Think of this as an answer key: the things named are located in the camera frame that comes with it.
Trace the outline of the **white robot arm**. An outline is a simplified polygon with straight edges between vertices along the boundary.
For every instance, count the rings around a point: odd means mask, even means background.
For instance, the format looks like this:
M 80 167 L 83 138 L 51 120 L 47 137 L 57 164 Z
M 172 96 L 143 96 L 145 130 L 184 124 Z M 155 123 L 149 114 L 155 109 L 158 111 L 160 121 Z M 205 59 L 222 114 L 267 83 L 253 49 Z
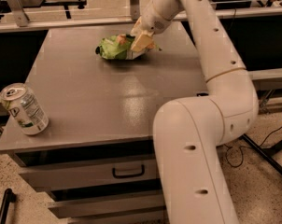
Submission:
M 209 0 L 151 0 L 136 22 L 131 49 L 147 48 L 180 11 L 187 14 L 206 96 L 164 104 L 153 142 L 170 224 L 239 224 L 217 147 L 244 134 L 258 98 L 238 52 Z

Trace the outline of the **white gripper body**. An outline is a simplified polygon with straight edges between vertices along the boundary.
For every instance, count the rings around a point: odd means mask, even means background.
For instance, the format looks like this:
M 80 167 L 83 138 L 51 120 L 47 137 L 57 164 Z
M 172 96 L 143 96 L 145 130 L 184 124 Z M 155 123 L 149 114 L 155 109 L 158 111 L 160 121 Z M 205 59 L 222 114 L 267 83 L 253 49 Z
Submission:
M 176 4 L 170 0 L 151 0 L 142 15 L 142 32 L 162 33 L 176 15 Z

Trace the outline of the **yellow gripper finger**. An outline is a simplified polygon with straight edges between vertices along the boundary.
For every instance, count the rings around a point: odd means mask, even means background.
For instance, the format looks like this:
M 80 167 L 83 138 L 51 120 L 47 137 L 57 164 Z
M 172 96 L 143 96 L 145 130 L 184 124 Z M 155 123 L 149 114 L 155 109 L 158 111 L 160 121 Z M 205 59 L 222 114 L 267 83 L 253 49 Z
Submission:
M 134 24 L 134 27 L 132 28 L 130 35 L 139 35 L 141 32 L 142 32 L 142 19 L 139 18 Z
M 133 34 L 134 42 L 131 45 L 131 51 L 140 52 L 144 49 L 151 49 L 154 45 L 153 33 L 141 32 L 138 34 Z

